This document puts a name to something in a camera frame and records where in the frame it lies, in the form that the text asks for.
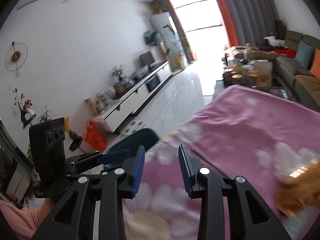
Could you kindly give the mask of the pink sleeve left forearm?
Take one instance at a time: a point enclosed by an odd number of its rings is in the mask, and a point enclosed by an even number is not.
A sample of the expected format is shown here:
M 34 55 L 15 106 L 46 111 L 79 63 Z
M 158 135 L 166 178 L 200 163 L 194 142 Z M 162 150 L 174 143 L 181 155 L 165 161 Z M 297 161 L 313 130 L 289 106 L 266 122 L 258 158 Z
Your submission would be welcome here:
M 1 212 L 19 239 L 31 239 L 53 207 L 49 198 L 40 207 L 24 207 L 21 210 L 1 200 Z

